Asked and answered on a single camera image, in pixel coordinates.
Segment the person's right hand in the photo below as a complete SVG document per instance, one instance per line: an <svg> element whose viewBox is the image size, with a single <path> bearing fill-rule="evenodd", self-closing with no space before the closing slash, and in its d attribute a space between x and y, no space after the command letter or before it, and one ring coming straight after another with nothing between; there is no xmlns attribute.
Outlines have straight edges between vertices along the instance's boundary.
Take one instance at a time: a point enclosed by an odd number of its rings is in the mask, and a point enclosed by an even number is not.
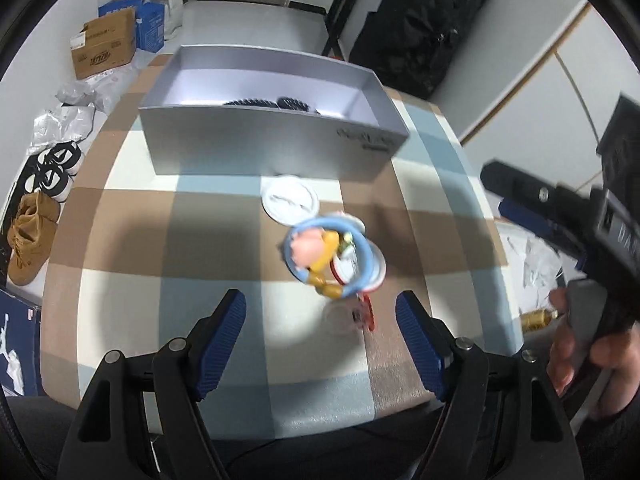
<svg viewBox="0 0 640 480"><path fill-rule="evenodd" d="M576 342L572 330L562 321L555 330L547 366L555 392L562 396L572 382L572 364ZM639 324L626 332L609 334L594 342L589 359L597 367L611 372L592 418L605 418L623 411L639 390Z"/></svg>

